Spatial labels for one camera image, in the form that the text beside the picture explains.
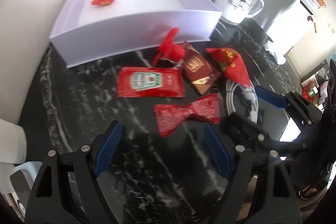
white box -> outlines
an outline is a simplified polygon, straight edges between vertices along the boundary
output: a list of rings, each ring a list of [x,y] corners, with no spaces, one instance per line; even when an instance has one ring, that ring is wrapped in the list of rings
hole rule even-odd
[[[99,7],[67,0],[50,40],[67,67],[158,46],[168,30],[176,42],[208,41],[221,12],[210,0],[115,0]]]

mug handle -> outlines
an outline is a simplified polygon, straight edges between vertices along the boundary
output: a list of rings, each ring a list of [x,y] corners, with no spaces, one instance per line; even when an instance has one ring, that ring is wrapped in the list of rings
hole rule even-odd
[[[247,18],[251,18],[254,17],[255,15],[259,14],[261,12],[262,9],[264,9],[265,3],[263,0],[259,0],[261,2],[261,7],[259,9],[257,9],[252,15],[248,14],[246,17]]]

black marble table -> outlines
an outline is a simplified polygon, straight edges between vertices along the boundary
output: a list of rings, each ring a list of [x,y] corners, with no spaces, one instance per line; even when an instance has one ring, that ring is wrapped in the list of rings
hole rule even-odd
[[[253,84],[277,93],[297,90],[299,80],[286,63],[278,65],[264,50],[268,37],[252,20],[239,26],[219,22],[205,47],[232,47],[243,57]],[[119,223],[199,223],[213,212],[227,185],[209,157],[203,123],[187,120],[169,137],[161,138],[153,113],[155,104],[187,104],[199,97],[184,81],[186,97],[118,98],[117,73],[121,66],[150,66],[154,49],[130,52],[66,69],[50,46],[32,82],[19,124],[27,135],[27,161],[40,160],[49,150],[69,152],[105,131],[114,119],[126,130],[106,172],[97,179]],[[225,97],[225,78],[211,93]],[[245,113],[239,92],[238,112]],[[279,139],[288,123],[284,110],[260,100],[259,120],[273,139]],[[70,176],[72,188],[76,188]],[[82,215],[81,202],[74,198]]]

silver screw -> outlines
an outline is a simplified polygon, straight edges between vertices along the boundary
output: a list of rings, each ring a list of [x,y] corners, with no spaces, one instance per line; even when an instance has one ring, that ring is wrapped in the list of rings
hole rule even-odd
[[[263,141],[265,139],[265,136],[264,136],[264,134],[259,134],[258,135],[258,140],[260,140],[261,142]]]
[[[269,152],[269,154],[272,156],[272,157],[277,157],[279,154],[278,154],[278,152],[276,152],[275,150],[271,150],[270,152]]]
[[[81,147],[81,150],[82,150],[83,152],[87,152],[87,151],[90,150],[90,146],[89,146],[88,144],[85,144],[85,145],[83,145],[83,146]]]
[[[56,155],[56,151],[55,150],[50,150],[49,152],[48,152],[48,156],[49,157],[53,157],[53,156],[55,156]]]
[[[236,146],[236,150],[238,152],[244,152],[245,151],[245,147],[239,144],[239,145]]]

